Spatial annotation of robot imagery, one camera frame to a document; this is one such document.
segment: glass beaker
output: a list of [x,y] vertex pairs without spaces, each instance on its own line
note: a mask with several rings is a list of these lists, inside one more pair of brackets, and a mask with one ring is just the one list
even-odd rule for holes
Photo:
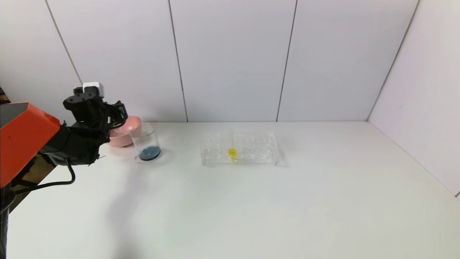
[[150,161],[160,156],[160,143],[152,124],[142,122],[139,127],[130,131],[129,135],[141,160]]

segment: transparent container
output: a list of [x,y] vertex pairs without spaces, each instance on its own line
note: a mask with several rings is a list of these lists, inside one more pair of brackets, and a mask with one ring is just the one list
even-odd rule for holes
[[142,122],[139,127],[130,131],[129,135],[138,152],[139,159],[150,161],[160,156],[160,143],[152,124]]
[[201,163],[276,165],[278,147],[271,132],[208,133],[201,142]]

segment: yellow liquid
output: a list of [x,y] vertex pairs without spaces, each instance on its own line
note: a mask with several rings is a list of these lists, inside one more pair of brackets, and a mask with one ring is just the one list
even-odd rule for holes
[[233,160],[235,160],[235,157],[238,155],[238,152],[236,151],[236,148],[229,148],[229,156]]

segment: clear plastic tray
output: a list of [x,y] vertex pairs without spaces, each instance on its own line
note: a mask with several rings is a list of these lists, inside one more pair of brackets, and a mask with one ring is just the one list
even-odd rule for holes
[[201,163],[276,165],[278,147],[271,132],[230,132],[205,134],[201,143]]

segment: white table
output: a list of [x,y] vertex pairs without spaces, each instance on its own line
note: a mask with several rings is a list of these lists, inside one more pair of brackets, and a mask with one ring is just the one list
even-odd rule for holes
[[[103,145],[22,201],[8,258],[460,258],[460,202],[371,124],[157,126],[158,160]],[[202,166],[202,133],[234,127],[273,131],[281,164]]]

